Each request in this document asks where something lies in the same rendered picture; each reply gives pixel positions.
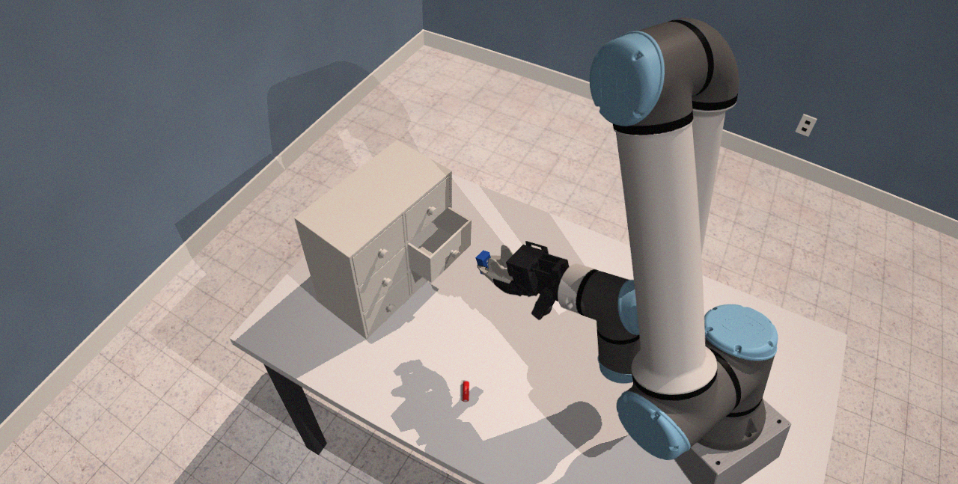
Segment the beige chest of drawers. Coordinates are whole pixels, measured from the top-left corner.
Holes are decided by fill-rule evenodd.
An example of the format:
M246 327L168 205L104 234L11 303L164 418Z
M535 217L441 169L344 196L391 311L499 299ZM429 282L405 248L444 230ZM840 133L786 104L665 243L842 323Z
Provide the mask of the beige chest of drawers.
M403 217L409 298L416 293L427 281L412 293L407 243L427 226L407 241L405 212L448 175L452 208L451 169L396 140L294 218L318 302L366 340L357 287L379 267L357 285L352 257Z

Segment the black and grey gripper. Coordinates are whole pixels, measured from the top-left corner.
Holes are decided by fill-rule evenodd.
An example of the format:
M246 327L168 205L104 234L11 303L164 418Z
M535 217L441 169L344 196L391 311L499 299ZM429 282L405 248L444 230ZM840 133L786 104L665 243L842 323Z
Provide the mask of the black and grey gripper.
M501 256L490 255L492 258L488 259L488 267L477 265L477 269L507 294L537 296L544 287L548 287L558 302L558 286L569 267L568 260L549 254L546 246L528 241L525 243L514 254L506 245L501 245ZM532 245L541 250L532 248Z

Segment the blue nine-volt battery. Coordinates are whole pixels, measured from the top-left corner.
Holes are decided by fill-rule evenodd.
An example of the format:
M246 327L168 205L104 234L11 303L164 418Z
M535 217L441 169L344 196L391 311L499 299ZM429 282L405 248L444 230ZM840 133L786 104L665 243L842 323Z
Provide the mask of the blue nine-volt battery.
M482 265L488 267L488 259L492 258L488 251L482 250L482 252L476 257L477 265Z

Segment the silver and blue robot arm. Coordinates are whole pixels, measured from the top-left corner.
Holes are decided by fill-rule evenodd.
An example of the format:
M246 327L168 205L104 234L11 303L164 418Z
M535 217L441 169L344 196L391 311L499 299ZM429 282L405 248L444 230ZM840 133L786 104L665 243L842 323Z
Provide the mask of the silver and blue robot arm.
M592 99L616 132L634 280L576 263L558 286L561 307L597 321L603 377L633 382L617 401L620 423L664 460L697 442L738 450L757 440L779 340L751 307L704 315L701 255L739 73L715 28L680 19L609 41L590 68Z

